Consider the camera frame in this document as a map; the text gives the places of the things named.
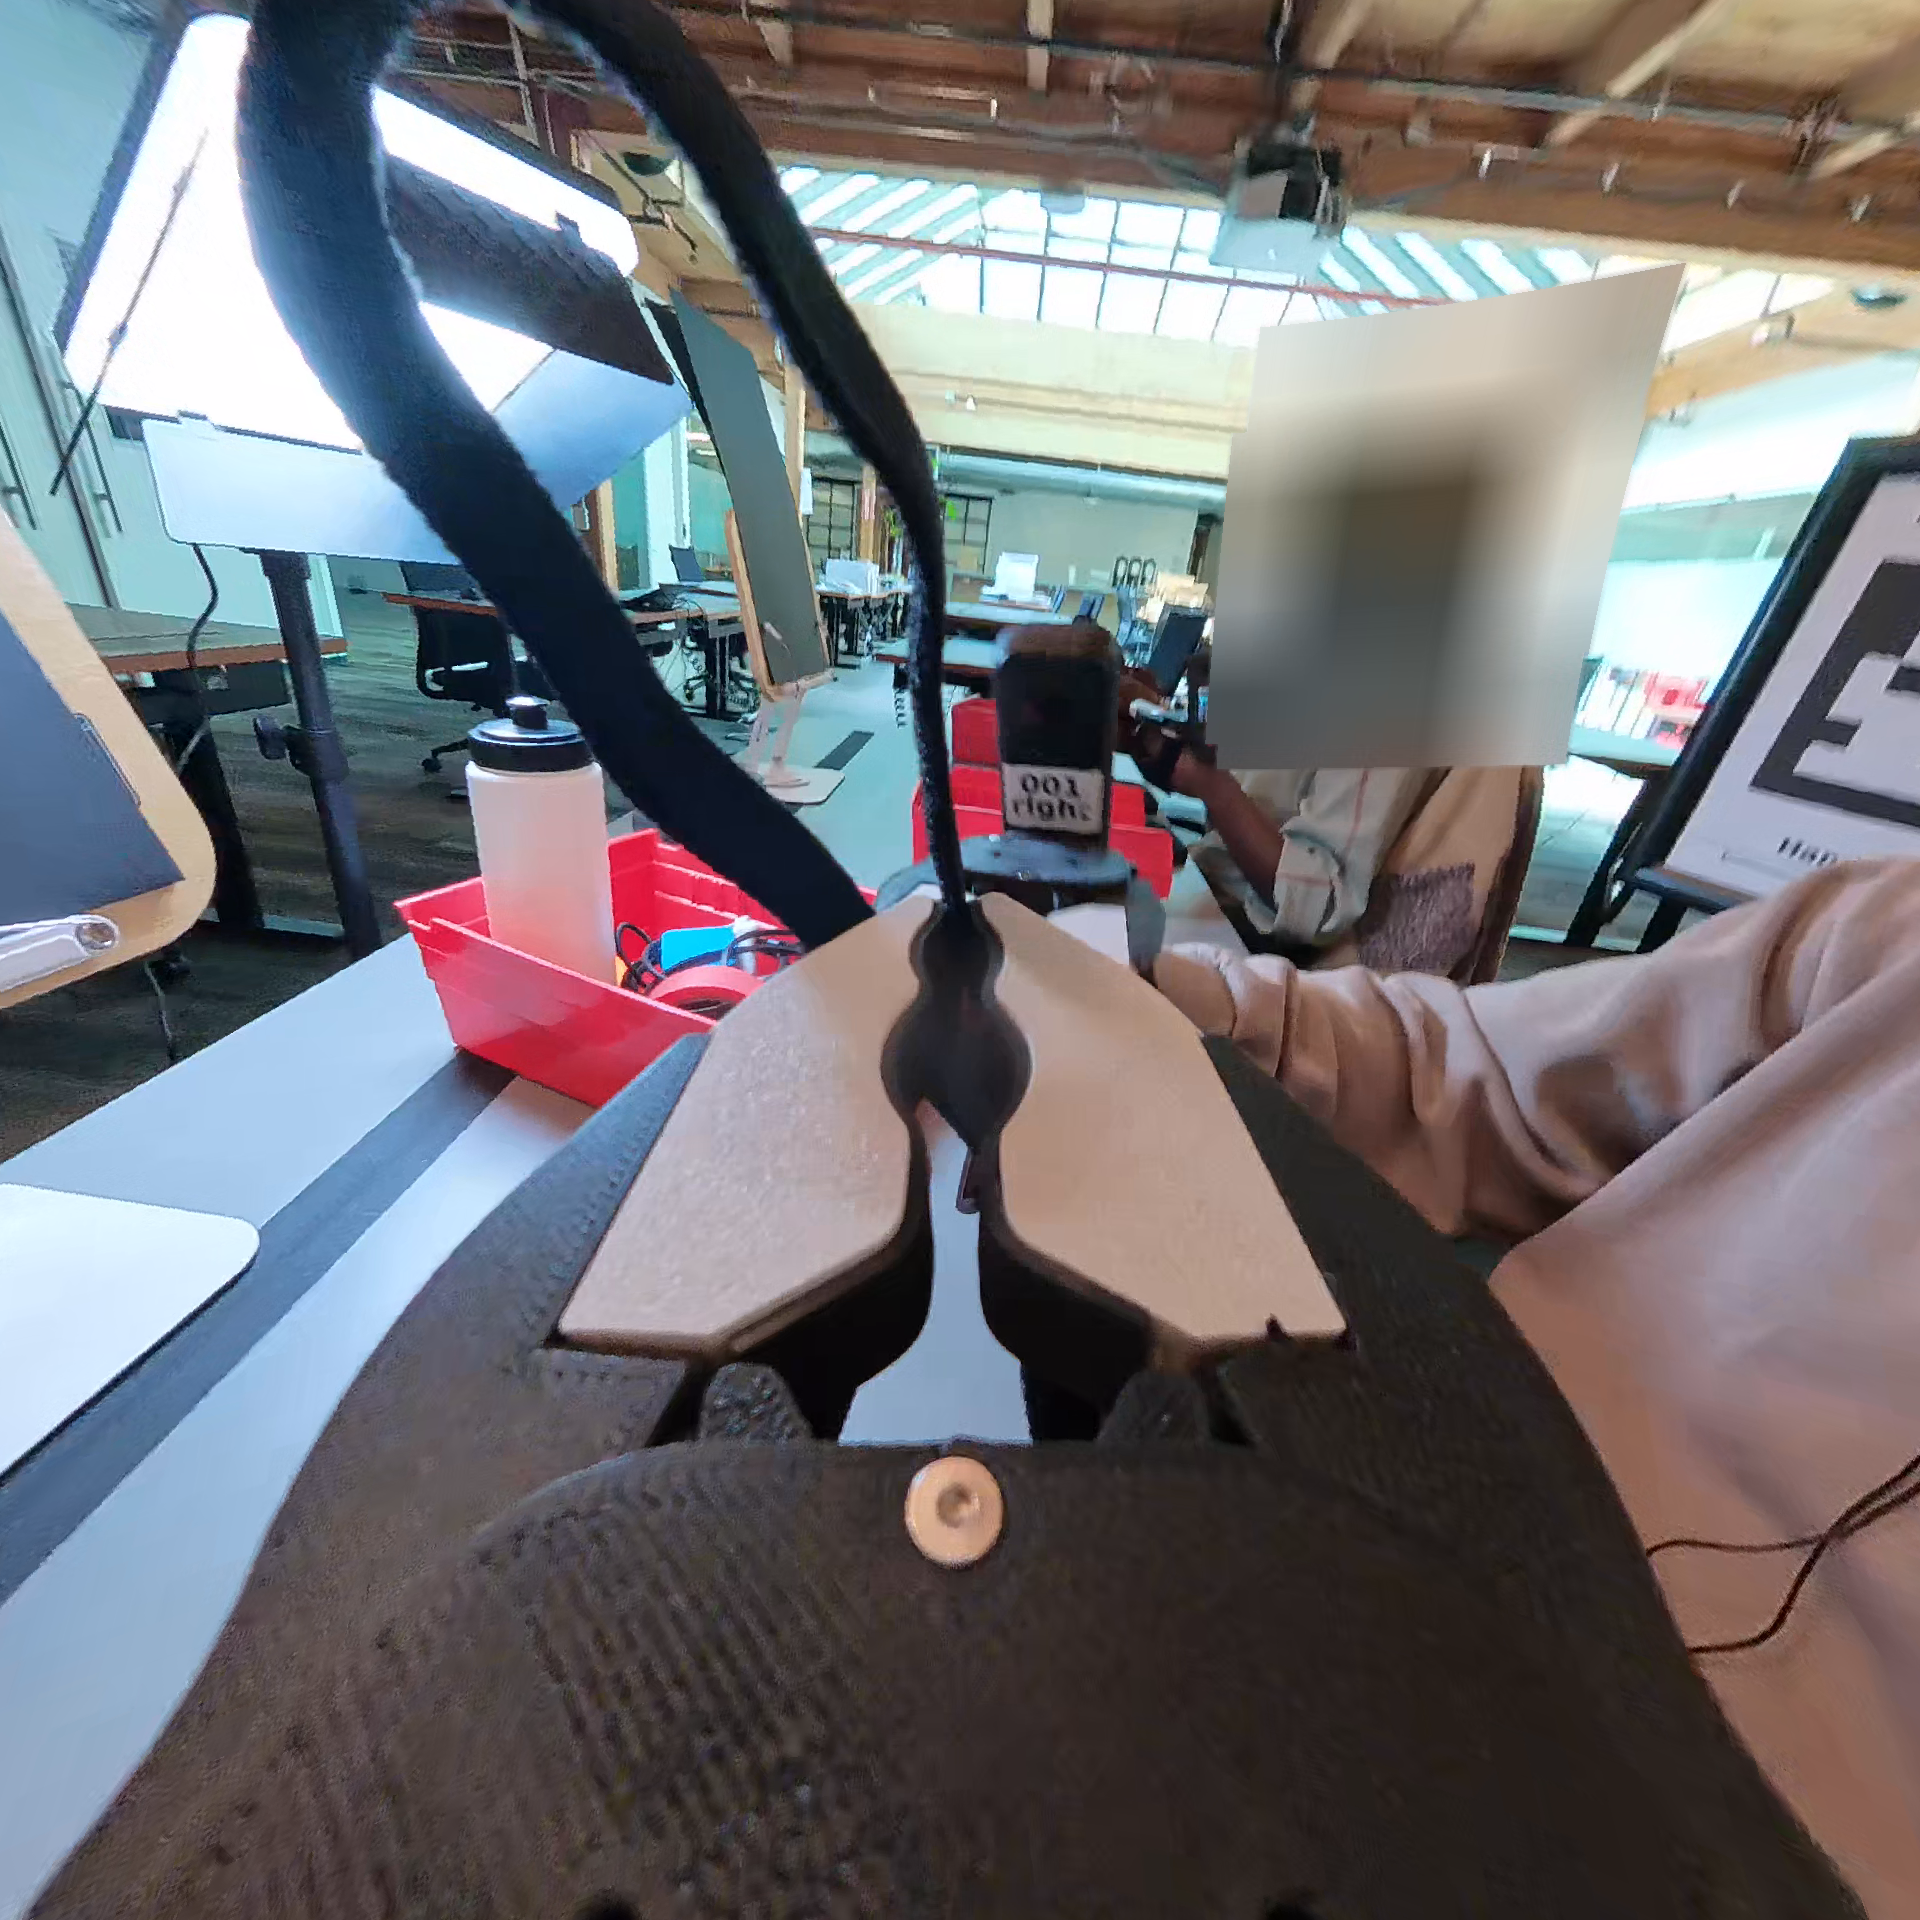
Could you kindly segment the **framed marker board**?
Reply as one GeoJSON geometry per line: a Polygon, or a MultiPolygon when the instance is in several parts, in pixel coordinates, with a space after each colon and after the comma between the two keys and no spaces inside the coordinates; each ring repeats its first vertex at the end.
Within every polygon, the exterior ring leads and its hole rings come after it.
{"type": "Polygon", "coordinates": [[[1846,860],[1918,854],[1918,437],[1851,441],[1672,765],[1581,900],[1592,950],[1638,898],[1655,951],[1688,914],[1846,860]]]}

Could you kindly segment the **person's beige hoodie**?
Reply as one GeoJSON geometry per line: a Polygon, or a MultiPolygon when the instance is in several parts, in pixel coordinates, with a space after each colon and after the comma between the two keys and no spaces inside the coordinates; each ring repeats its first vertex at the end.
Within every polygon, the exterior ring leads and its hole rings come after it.
{"type": "Polygon", "coordinates": [[[1692,1121],[1536,1241],[1504,1298],[1655,1545],[1764,1771],[1871,1917],[1918,1914],[1918,1055],[1692,1121]]]}

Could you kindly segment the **black light stand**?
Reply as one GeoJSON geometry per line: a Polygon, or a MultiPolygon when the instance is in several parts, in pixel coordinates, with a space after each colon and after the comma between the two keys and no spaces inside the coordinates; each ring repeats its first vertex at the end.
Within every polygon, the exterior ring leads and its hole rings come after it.
{"type": "Polygon", "coordinates": [[[324,665],[319,627],[309,591],[311,570],[305,555],[296,553],[254,545],[248,555],[261,564],[274,598],[276,635],[295,694],[296,725],[286,731],[286,754],[314,798],[342,943],[354,960],[364,960],[381,950],[381,924],[348,783],[348,754],[324,665]]]}

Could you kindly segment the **white stand base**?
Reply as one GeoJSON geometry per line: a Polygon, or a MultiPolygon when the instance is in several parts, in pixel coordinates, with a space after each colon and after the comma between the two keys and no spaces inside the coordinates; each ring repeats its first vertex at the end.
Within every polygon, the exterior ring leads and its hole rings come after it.
{"type": "Polygon", "coordinates": [[[2,1187],[2,1473],[256,1257],[229,1215],[2,1187]]]}

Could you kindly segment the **dark grey standing panel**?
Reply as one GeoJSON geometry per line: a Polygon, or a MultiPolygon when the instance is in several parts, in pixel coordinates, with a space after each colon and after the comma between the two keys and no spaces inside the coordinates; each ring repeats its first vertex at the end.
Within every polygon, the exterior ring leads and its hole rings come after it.
{"type": "Polygon", "coordinates": [[[808,808],[834,795],[844,771],[788,760],[805,694],[834,680],[801,503],[751,351],[684,293],[668,307],[676,358],[729,487],[726,544],[756,685],[741,768],[775,801],[808,808]]]}

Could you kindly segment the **wooden desk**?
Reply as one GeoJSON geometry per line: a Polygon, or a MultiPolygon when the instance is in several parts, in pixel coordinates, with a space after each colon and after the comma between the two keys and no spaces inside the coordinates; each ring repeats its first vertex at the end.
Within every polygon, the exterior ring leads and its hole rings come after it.
{"type": "Polygon", "coordinates": [[[176,675],[192,663],[202,673],[232,673],[288,660],[282,637],[274,628],[212,618],[196,633],[196,640],[188,643],[196,618],[86,603],[66,603],[66,611],[116,680],[176,675]]]}

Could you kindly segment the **white water bottle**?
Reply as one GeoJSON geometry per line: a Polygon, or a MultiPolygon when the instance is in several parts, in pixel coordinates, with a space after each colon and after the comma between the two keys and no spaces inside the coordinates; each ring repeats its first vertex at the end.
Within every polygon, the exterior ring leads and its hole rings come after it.
{"type": "Polygon", "coordinates": [[[466,798],[492,940],[612,987],[605,783],[582,731],[511,698],[466,738],[466,798]]]}

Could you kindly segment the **wooden framed chair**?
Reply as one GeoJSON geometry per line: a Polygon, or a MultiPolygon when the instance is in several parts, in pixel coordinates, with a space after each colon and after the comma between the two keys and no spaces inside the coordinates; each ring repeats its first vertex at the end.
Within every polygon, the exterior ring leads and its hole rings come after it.
{"type": "Polygon", "coordinates": [[[2,1007],[155,957],[214,844],[108,663],[2,524],[2,1007]]]}

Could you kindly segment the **studio light panel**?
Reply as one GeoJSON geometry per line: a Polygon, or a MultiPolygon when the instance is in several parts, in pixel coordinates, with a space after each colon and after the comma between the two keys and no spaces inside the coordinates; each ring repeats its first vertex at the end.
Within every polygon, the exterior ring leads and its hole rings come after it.
{"type": "MultiPolygon", "coordinates": [[[[251,31],[202,11],[156,53],[61,318],[82,397],[142,420],[171,541],[454,564],[342,417],[256,268],[238,178],[251,31]]],[[[452,110],[374,93],[421,314],[558,510],[692,414],[609,190],[452,110]]]]}

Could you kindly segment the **large red plastic bin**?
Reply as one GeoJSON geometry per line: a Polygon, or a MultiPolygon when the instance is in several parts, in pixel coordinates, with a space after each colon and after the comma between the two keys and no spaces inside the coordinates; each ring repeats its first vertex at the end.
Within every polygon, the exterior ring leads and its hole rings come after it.
{"type": "MultiPolygon", "coordinates": [[[[612,837],[609,871],[614,924],[652,938],[744,918],[781,927],[659,830],[612,837]]],[[[581,974],[498,943],[481,878],[398,900],[398,914],[454,1045],[586,1105],[599,1110],[675,1044],[714,1028],[712,1018],[675,1003],[671,990],[634,995],[621,987],[614,960],[599,974],[581,974]]]]}

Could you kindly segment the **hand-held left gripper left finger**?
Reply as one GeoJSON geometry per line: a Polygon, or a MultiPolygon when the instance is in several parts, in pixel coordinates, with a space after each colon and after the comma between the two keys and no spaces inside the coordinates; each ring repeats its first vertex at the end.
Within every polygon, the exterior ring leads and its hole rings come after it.
{"type": "Polygon", "coordinates": [[[745,1360],[838,1437],[921,1338],[934,1293],[928,1160],[885,1084],[932,914],[906,900],[719,1020],[558,1320],[564,1347],[745,1360]]]}

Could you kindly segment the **black office chair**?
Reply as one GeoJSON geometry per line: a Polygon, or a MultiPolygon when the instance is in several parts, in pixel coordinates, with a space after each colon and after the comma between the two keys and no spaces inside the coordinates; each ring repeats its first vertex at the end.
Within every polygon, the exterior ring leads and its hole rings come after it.
{"type": "Polygon", "coordinates": [[[425,701],[461,705],[485,720],[516,698],[511,628],[492,611],[452,600],[401,600],[415,615],[415,685],[425,701]]]}

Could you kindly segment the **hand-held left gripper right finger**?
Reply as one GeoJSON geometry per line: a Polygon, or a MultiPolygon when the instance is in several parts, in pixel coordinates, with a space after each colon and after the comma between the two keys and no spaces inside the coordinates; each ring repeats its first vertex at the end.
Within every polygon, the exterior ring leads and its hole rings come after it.
{"type": "Polygon", "coordinates": [[[979,1305],[1041,1381],[1199,1371],[1345,1318],[1196,1025],[1002,895],[994,1010],[1026,1088],[979,1164],[979,1305]]]}

